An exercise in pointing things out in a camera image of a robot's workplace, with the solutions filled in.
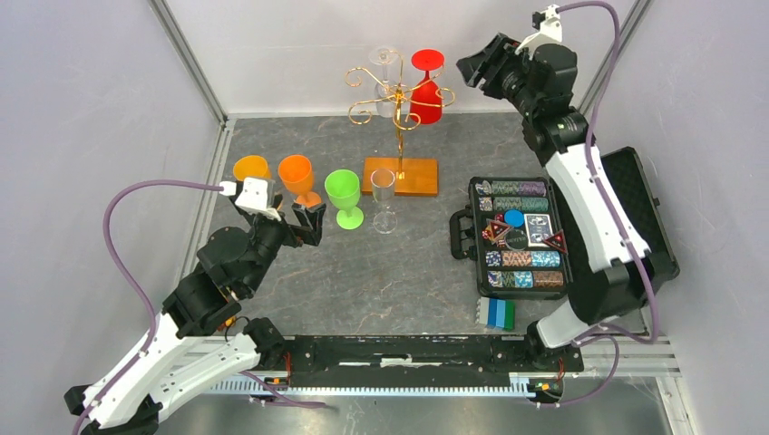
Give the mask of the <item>green wine glass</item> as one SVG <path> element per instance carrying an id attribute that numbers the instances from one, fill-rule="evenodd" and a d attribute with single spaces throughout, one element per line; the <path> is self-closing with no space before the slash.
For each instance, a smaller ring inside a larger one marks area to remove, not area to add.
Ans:
<path id="1" fill-rule="evenodd" d="M 332 171 L 324 187 L 331 203 L 337 208 L 336 223 L 344 230 L 354 230 L 364 222 L 364 213 L 358 207 L 361 198 L 359 177 L 350 169 Z"/>

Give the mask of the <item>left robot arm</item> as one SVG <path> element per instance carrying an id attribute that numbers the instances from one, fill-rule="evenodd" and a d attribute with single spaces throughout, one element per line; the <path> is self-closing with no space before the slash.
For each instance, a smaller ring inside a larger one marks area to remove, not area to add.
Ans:
<path id="1" fill-rule="evenodd" d="M 326 205 L 294 204 L 298 225 L 282 213 L 244 212 L 249 231 L 224 227 L 199 250 L 196 267 L 163 301 L 147 332 L 107 375 L 72 387 L 64 399 L 76 434 L 153 434 L 196 396 L 228 377 L 260 366 L 288 368 L 284 336 L 266 317 L 248 321 L 213 350 L 186 364 L 258 290 L 282 246 L 318 246 Z"/>

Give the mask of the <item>orange wine glass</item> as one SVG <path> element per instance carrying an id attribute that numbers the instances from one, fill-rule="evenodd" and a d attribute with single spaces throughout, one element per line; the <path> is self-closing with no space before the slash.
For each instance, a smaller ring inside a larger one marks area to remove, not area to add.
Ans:
<path id="1" fill-rule="evenodd" d="M 278 165 L 278 175 L 287 190 L 296 198 L 295 202 L 307 208 L 322 203 L 313 190 L 315 178 L 310 159 L 301 154 L 289 155 Z"/>

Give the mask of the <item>clear flute glass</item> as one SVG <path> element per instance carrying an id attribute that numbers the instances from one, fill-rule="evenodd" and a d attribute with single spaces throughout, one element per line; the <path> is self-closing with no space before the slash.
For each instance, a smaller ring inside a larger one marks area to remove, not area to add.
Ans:
<path id="1" fill-rule="evenodd" d="M 395 193 L 395 174 L 387 168 L 376 169 L 371 177 L 372 196 L 378 207 L 373 226 L 379 234 L 391 234 L 397 226 L 396 214 L 390 209 L 390 200 Z"/>

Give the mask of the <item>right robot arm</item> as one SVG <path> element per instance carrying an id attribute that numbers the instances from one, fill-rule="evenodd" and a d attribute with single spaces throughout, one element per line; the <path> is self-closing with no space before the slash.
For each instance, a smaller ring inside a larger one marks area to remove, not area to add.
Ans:
<path id="1" fill-rule="evenodd" d="M 647 307 L 648 340 L 659 334 L 657 292 L 678 275 L 657 206 L 646 183 L 614 188 L 593 122 L 571 104 L 578 56 L 557 43 L 518 42 L 496 35 L 457 62 L 466 85 L 510 102 L 521 114 L 529 148 L 565 202 L 570 260 L 578 271 L 566 301 L 534 325 L 523 346 L 526 363 L 546 370 L 560 347 L 615 329 L 615 319 Z"/>

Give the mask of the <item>yellow wine glass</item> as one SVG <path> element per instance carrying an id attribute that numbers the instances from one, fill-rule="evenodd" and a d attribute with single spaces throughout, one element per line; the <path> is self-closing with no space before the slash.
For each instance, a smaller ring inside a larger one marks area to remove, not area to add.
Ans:
<path id="1" fill-rule="evenodd" d="M 272 179 L 267 160 L 259 155 L 248 155 L 240 158 L 234 164 L 232 171 L 237 181 L 244 181 L 246 178 Z"/>

